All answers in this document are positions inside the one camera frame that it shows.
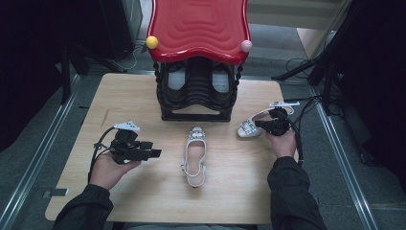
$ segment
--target black sleeve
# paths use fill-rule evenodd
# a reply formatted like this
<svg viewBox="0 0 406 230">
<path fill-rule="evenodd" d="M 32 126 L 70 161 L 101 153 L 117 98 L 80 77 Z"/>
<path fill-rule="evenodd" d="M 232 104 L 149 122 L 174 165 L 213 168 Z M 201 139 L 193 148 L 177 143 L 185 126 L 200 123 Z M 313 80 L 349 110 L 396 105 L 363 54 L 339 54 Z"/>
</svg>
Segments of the black sleeve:
<svg viewBox="0 0 406 230">
<path fill-rule="evenodd" d="M 308 191 L 307 173 L 292 157 L 275 161 L 268 174 L 271 194 L 271 221 L 275 230 L 327 229 L 319 206 Z"/>
<path fill-rule="evenodd" d="M 54 230 L 103 229 L 113 203 L 102 187 L 87 185 L 83 193 L 69 201 L 57 215 Z"/>
</svg>

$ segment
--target black device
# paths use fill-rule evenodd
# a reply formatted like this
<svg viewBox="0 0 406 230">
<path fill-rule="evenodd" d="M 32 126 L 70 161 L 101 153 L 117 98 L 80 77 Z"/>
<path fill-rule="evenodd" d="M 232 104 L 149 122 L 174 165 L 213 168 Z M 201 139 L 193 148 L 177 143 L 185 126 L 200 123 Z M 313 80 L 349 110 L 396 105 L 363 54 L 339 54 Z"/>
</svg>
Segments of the black device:
<svg viewBox="0 0 406 230">
<path fill-rule="evenodd" d="M 123 164 L 125 160 L 147 161 L 149 158 L 158 158 L 160 149 L 153 149 L 152 142 L 136 141 L 138 134 L 131 130 L 119 129 L 115 139 L 111 142 L 110 152 L 117 164 Z"/>
<path fill-rule="evenodd" d="M 290 123 L 287 121 L 287 112 L 281 107 L 276 107 L 269 110 L 271 121 L 255 121 L 255 126 L 271 132 L 275 136 L 284 135 L 290 128 Z"/>
</svg>

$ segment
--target gray floor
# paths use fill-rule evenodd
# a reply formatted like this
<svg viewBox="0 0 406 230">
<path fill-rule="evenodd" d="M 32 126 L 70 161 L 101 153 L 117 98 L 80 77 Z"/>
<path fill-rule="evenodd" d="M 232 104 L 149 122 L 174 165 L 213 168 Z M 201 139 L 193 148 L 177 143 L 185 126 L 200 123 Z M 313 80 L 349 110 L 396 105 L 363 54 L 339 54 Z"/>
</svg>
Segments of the gray floor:
<svg viewBox="0 0 406 230">
<path fill-rule="evenodd" d="M 291 69 L 302 62 L 300 59 L 289 61 L 290 59 L 305 58 L 305 52 L 295 29 L 250 25 L 250 30 L 255 49 L 244 64 L 244 78 L 269 81 L 271 76 L 282 74 L 286 69 Z M 152 61 L 148 53 L 141 53 L 139 50 L 136 52 L 136 58 L 135 68 L 128 70 L 128 73 L 151 73 Z M 52 227 L 53 222 L 44 217 L 50 199 L 43 197 L 43 194 L 56 186 L 86 116 L 86 107 L 90 106 L 100 80 L 107 72 L 97 63 L 91 60 L 89 63 L 92 66 L 91 73 L 88 76 L 79 76 L 77 95 L 58 130 L 55 141 L 50 145 L 49 153 L 36 175 L 34 184 L 27 196 L 22 197 L 24 203 L 19 212 L 15 212 L 17 215 L 11 229 L 50 229 Z M 132 55 L 120 61 L 122 66 L 131 66 L 133 63 Z M 313 93 L 303 77 L 306 77 L 305 73 L 281 82 L 285 99 L 312 96 Z M 6 208 L 42 138 L 60 109 L 60 98 L 61 90 L 57 91 L 31 120 L 18 140 L 10 148 L 0 152 L 2 181 L 0 208 L 2 211 Z M 397 178 L 385 168 L 363 165 L 359 160 L 359 149 L 345 121 L 340 117 L 331 117 L 337 138 L 350 163 L 350 169 L 368 201 L 367 207 L 371 208 L 376 227 L 368 227 L 368 224 L 363 223 L 363 218 L 359 216 L 357 200 L 351 194 L 351 187 L 348 186 L 347 172 L 342 170 L 340 159 L 335 147 L 331 144 L 331 137 L 327 135 L 326 124 L 323 123 L 320 114 L 320 111 L 315 108 L 304 115 L 302 141 L 304 168 L 311 179 L 310 191 L 319 202 L 328 229 L 406 229 L 406 221 L 404 221 L 406 195 L 401 191 Z M 111 229 L 111 223 L 108 223 L 105 229 Z"/>
</svg>

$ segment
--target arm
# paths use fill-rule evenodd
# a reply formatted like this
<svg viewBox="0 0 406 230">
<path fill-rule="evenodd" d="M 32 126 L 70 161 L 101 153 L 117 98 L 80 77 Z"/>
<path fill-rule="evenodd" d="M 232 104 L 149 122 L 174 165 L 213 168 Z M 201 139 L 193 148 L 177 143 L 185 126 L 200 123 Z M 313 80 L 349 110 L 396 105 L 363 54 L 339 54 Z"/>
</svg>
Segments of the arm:
<svg viewBox="0 0 406 230">
<path fill-rule="evenodd" d="M 316 200 L 308 191 L 307 173 L 296 163 L 295 134 L 287 131 L 277 137 L 266 133 L 277 160 L 268 174 L 271 194 L 271 220 L 274 229 L 327 229 Z"/>
<path fill-rule="evenodd" d="M 131 161 L 118 165 L 110 152 L 100 155 L 93 167 L 90 183 L 83 193 L 63 207 L 57 215 L 53 229 L 103 229 L 108 215 L 113 210 L 108 191 L 124 174 L 140 164 L 141 161 Z"/>
</svg>

